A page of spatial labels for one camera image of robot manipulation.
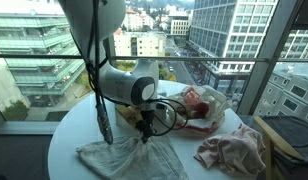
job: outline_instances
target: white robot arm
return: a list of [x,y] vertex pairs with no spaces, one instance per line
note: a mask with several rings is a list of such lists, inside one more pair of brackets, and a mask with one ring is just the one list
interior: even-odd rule
[[[99,61],[106,59],[103,47],[103,40],[111,36],[122,24],[125,17],[125,0],[98,0],[98,32],[93,28],[93,0],[59,0],[71,27],[71,33],[84,60],[92,69],[96,70],[97,65],[95,49],[99,47]],[[95,44],[95,34],[98,33],[99,42]],[[109,62],[105,62],[99,69],[98,86],[102,95],[116,102],[137,106],[144,112],[153,113],[146,101],[156,98],[158,86],[158,64],[153,60],[137,61],[132,72],[124,72],[113,68]],[[97,107],[100,130],[107,141],[113,141],[111,128],[107,119],[105,109]],[[145,123],[150,130],[151,124]],[[142,132],[145,139],[151,136],[152,132]]]

